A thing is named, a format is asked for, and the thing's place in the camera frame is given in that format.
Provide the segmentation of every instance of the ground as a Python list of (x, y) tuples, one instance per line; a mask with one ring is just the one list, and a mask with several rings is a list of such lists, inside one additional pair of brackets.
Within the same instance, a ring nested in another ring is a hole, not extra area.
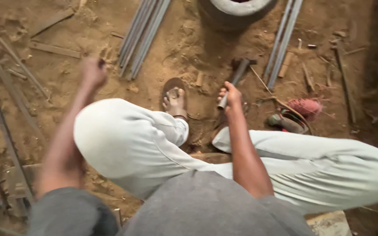
[[(210, 28), (200, 17), (195, 0), (172, 1), (142, 70), (136, 80), (128, 82), (119, 78), (116, 65), (116, 52), (122, 39), (111, 36), (110, 32), (126, 34), (138, 4), (138, 0), (88, 0), (79, 8), (78, 0), (0, 0), (0, 36), (18, 51), (25, 65), (51, 94), (51, 102), (47, 102), (29, 81), (13, 77), (14, 83), (24, 93), (31, 115), (49, 139), (75, 94), (79, 83), (79, 59), (30, 49), (28, 30), (58, 11), (72, 7), (76, 10), (74, 16), (55, 24), (33, 40), (103, 57), (110, 65), (109, 81), (97, 100), (118, 97), (150, 110), (160, 110), (162, 85), (168, 78), (181, 77), (186, 83), (188, 113), (192, 117), (190, 136), (182, 149), (188, 153), (216, 152), (210, 145), (218, 115), (214, 109), (215, 100), (218, 90), (231, 74), (230, 62), (233, 58), (249, 57), (258, 61), (254, 69), (263, 73), (286, 1), (279, 1), (263, 19), (241, 32), (218, 32)], [(340, 72), (334, 69), (332, 86), (326, 87), (327, 63), (319, 57), (337, 65), (329, 43), (336, 38), (334, 31), (347, 34), (346, 51), (366, 47), (364, 51), (345, 56), (358, 120), (354, 130), (348, 122)], [(297, 48), (299, 38), (303, 42), (301, 50)], [(307, 44), (317, 45), (318, 49), (307, 49)], [(304, 1), (288, 51), (296, 56), (287, 76), (277, 80), (274, 94), (285, 102), (291, 98), (321, 101), (323, 112), (311, 123), (315, 135), (359, 139), (378, 147), (378, 122), (372, 124), (370, 117), (378, 116), (378, 1)], [(1, 47), (0, 61), (4, 68), (16, 67)], [(316, 84), (315, 93), (307, 92), (302, 62)], [(195, 86), (198, 73), (204, 74), (201, 88)], [(269, 96), (251, 72), (244, 76), (239, 89), (249, 103)], [(40, 163), (45, 151), (42, 140), (36, 138), (1, 79), (0, 103), (23, 163)], [(271, 102), (251, 106), (247, 115), (249, 128), (267, 129), (264, 120), (274, 111)], [(0, 131), (0, 174), (12, 165)], [(86, 177), (86, 188), (112, 209), (121, 208), (125, 219), (140, 206), (139, 200), (92, 169)], [(375, 219), (378, 219), (378, 213), (366, 211), (369, 210), (347, 211), (350, 226), (360, 235), (377, 235), (378, 221)]]

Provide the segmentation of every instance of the flip-flop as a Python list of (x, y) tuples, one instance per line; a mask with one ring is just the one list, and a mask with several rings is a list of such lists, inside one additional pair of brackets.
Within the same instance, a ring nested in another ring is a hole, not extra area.
[[(178, 93), (179, 89), (183, 89), (185, 91), (185, 94), (183, 97), (184, 99), (183, 108), (174, 106), (174, 107), (171, 107), (170, 110), (166, 111), (163, 106), (164, 98), (166, 97), (169, 100), (169, 102), (171, 102), (171, 99), (177, 99), (179, 97), (179, 93)], [(173, 117), (183, 116), (187, 120), (188, 115), (186, 112), (186, 109), (187, 109), (186, 94), (187, 92), (185, 90), (185, 85), (183, 81), (181, 80), (181, 78), (177, 78), (177, 77), (171, 78), (163, 86), (163, 91), (161, 92), (161, 98), (160, 98), (160, 106), (163, 107), (164, 112), (170, 114), (171, 116)]]

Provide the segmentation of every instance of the light gray pants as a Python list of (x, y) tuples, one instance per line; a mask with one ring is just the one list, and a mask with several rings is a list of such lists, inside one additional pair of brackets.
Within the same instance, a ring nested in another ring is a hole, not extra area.
[[(231, 163), (208, 164), (179, 149), (188, 130), (184, 120), (164, 112), (105, 99), (76, 117), (74, 139), (100, 174), (145, 200), (166, 180), (190, 170), (212, 170), (232, 179)], [(350, 139), (279, 131), (249, 133), (275, 196), (304, 214), (378, 202), (378, 148)], [(213, 145), (231, 153), (228, 128), (218, 133)]]

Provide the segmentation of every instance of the bare foot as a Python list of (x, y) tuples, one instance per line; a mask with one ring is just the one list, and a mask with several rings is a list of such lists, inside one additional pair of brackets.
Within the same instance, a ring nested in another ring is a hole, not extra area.
[(185, 107), (185, 91), (178, 87), (172, 88), (167, 92), (167, 96), (163, 98), (163, 108), (167, 114), (174, 118), (187, 120), (187, 112)]

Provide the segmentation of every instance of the right hand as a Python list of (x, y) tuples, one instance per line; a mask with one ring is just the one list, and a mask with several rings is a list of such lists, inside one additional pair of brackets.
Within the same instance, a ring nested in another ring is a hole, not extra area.
[(240, 91), (228, 81), (224, 82), (224, 85), (226, 86), (226, 88), (222, 88), (220, 90), (217, 98), (218, 102), (220, 102), (220, 100), (223, 99), (223, 97), (228, 92), (226, 112), (232, 108), (241, 107), (243, 100), (242, 93), (240, 93)]

